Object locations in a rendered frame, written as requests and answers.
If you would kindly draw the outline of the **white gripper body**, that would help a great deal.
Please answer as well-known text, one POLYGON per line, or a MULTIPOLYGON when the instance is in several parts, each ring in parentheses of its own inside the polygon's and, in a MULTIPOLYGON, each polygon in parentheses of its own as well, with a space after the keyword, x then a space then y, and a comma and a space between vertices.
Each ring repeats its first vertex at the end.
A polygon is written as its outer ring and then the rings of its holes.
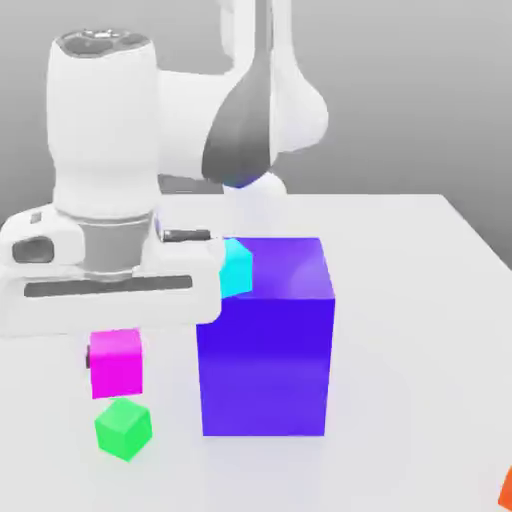
POLYGON ((131 279, 98 282, 78 269, 0 264, 0 337, 205 324, 221 311, 223 240, 151 240, 131 279))

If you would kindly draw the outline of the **small magenta cube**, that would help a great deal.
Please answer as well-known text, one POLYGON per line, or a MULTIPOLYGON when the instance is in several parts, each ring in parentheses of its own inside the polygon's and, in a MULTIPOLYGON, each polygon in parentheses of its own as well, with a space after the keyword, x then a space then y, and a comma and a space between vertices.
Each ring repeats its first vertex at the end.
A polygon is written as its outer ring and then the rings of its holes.
POLYGON ((143 392, 143 351, 138 329, 93 332, 88 356, 93 399, 143 392))

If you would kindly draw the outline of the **small cyan cube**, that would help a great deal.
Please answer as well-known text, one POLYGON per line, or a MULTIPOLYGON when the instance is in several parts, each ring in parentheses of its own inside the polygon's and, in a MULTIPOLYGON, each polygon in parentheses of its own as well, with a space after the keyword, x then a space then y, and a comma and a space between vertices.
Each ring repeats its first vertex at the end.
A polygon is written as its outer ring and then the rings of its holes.
POLYGON ((224 240, 225 259, 219 273, 221 297, 250 292, 253 288, 253 255, 235 238, 224 240))

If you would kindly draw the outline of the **small green cube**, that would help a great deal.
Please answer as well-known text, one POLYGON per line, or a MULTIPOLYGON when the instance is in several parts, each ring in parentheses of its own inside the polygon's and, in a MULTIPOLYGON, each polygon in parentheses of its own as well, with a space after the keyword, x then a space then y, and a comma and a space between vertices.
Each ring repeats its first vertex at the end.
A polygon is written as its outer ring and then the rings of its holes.
POLYGON ((131 461, 153 435, 148 408, 121 397, 94 420, 98 446, 124 461, 131 461))

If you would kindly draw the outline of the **small orange cube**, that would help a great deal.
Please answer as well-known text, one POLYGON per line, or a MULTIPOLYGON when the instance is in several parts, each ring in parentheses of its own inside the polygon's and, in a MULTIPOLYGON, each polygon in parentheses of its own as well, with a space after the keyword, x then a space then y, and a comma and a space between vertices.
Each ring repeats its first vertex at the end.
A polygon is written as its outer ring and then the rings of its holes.
POLYGON ((512 466, 509 468, 498 497, 498 504, 512 512, 512 466))

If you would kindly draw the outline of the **large blue box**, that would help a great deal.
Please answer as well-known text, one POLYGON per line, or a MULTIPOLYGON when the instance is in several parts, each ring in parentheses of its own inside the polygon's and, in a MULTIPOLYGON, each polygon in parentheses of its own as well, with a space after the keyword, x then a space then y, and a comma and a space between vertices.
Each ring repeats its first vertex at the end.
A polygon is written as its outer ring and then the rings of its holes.
POLYGON ((325 432, 335 293, 317 238, 235 238, 253 288, 197 328, 206 436, 325 432))

